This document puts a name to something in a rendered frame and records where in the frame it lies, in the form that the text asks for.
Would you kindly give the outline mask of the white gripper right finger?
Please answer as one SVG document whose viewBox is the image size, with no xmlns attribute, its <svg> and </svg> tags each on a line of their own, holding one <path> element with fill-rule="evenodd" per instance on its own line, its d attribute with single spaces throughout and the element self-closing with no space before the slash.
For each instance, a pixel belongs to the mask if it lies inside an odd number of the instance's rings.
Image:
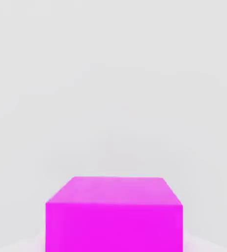
<svg viewBox="0 0 227 252">
<path fill-rule="evenodd" d="M 183 252 L 227 252 L 227 248 L 183 231 Z"/>
</svg>

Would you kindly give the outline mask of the small magenta cube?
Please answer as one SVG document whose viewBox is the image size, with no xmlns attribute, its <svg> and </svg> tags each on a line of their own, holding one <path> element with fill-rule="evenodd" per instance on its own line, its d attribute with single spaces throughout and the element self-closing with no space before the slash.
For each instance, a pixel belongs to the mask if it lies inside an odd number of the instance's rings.
<svg viewBox="0 0 227 252">
<path fill-rule="evenodd" d="M 162 178 L 74 177 L 45 232 L 45 252 L 183 252 L 183 206 Z"/>
</svg>

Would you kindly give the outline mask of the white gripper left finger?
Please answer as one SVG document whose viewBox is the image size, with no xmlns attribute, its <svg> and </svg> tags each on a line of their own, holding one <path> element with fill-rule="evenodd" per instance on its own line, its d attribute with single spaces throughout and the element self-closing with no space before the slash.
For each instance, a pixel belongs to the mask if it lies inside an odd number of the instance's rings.
<svg viewBox="0 0 227 252">
<path fill-rule="evenodd" d="M 45 232 L 41 230 L 36 236 L 17 241 L 0 248 L 0 252 L 46 252 Z"/>
</svg>

